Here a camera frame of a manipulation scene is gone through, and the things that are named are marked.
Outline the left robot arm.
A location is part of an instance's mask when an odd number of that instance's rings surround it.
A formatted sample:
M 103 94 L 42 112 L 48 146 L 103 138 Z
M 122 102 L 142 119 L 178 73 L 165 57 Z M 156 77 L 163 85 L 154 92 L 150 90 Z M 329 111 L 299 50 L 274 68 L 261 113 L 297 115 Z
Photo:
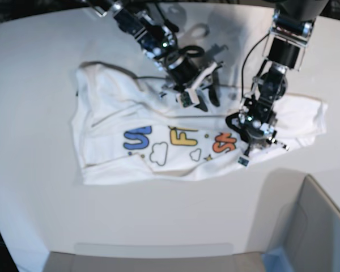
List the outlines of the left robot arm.
M 287 90 L 287 72 L 300 68 L 316 18 L 328 4 L 327 1 L 273 3 L 272 24 L 262 38 L 271 45 L 264 47 L 265 56 L 252 79 L 250 92 L 241 94 L 239 111 L 226 118 L 228 127 L 247 145 L 244 155 L 255 148 L 279 144 L 274 104 Z

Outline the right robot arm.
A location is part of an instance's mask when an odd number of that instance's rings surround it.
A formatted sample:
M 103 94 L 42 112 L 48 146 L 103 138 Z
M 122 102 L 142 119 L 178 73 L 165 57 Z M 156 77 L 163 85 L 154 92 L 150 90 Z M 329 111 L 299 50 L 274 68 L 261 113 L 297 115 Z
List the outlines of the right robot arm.
M 193 59 L 202 57 L 205 50 L 198 45 L 179 47 L 177 25 L 166 17 L 157 21 L 143 3 L 86 1 L 86 4 L 101 18 L 110 15 L 119 29 L 139 44 L 142 53 L 159 70 L 165 71 L 168 81 L 162 86 L 161 97 L 173 92 L 181 107 L 195 107 L 205 112 L 207 106 L 199 92 L 206 90 L 210 103 L 215 107 L 220 105 L 214 74 L 222 64 L 215 61 L 203 66 L 196 64 Z

